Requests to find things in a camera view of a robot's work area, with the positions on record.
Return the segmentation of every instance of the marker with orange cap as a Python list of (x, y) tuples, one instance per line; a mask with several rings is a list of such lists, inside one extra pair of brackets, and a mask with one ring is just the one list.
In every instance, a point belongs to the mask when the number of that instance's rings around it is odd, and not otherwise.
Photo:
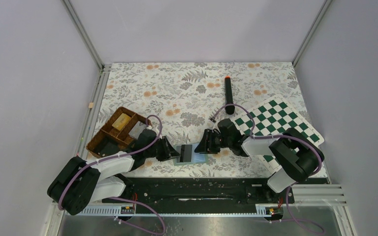
[[(225, 77), (225, 104), (233, 104), (232, 101), (232, 89), (231, 89), (231, 78), (229, 76)], [(235, 107), (234, 106), (226, 106), (225, 111), (227, 114), (232, 115), (234, 114)]]

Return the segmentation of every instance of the gray wall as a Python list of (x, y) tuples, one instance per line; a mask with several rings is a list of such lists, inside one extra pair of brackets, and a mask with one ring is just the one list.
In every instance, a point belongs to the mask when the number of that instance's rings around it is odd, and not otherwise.
[(298, 78), (359, 235), (378, 235), (378, 1), (334, 1)]
[(40, 234), (96, 78), (59, 0), (0, 0), (0, 236)]
[(71, 0), (101, 59), (292, 61), (323, 0)]

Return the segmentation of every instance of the checkerboard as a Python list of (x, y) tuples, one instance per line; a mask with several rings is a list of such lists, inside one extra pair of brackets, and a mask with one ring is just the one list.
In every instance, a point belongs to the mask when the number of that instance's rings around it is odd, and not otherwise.
[[(281, 95), (275, 95), (257, 107), (248, 110), (255, 122), (253, 133), (256, 136), (280, 134), (288, 128), (295, 128), (315, 146), (324, 142), (323, 137), (299, 114), (299, 112)], [(250, 134), (253, 122), (246, 114), (231, 119), (242, 134)], [(275, 157), (260, 155), (267, 169), (274, 173), (282, 167)]]

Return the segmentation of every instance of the brown wooden box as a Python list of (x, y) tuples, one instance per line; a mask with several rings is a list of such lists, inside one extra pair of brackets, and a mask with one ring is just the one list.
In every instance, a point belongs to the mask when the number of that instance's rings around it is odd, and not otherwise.
[[(112, 126), (112, 124), (120, 117), (122, 113), (127, 114), (131, 119), (124, 126), (124, 128), (119, 131)], [(102, 128), (95, 134), (91, 141), (86, 145), (86, 149), (96, 158), (102, 158), (98, 154), (94, 153), (93, 150), (99, 145), (102, 140), (108, 136), (111, 140), (115, 141), (120, 149), (126, 148), (134, 139), (128, 135), (131, 129), (137, 124), (137, 122), (146, 123), (146, 118), (137, 114), (125, 107), (119, 107), (109, 118), (109, 120), (102, 126)]]

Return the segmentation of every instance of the floral patterned surface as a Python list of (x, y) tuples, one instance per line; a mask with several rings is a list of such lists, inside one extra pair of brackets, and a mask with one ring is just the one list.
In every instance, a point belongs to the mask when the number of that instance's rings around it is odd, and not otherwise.
[[(270, 63), (114, 63), (111, 68), (96, 133), (124, 106), (143, 116), (161, 118), (163, 135), (172, 145), (198, 143), (213, 124), (208, 118), (225, 104), (224, 77), (231, 76), (234, 102), (246, 109), (274, 94), (282, 94), (309, 120), (291, 62)], [(222, 111), (218, 120), (229, 116)], [(240, 157), (229, 149), (211, 155), (205, 164), (174, 166), (154, 158), (129, 177), (269, 177), (257, 156)], [(326, 177), (325, 168), (315, 177)]]

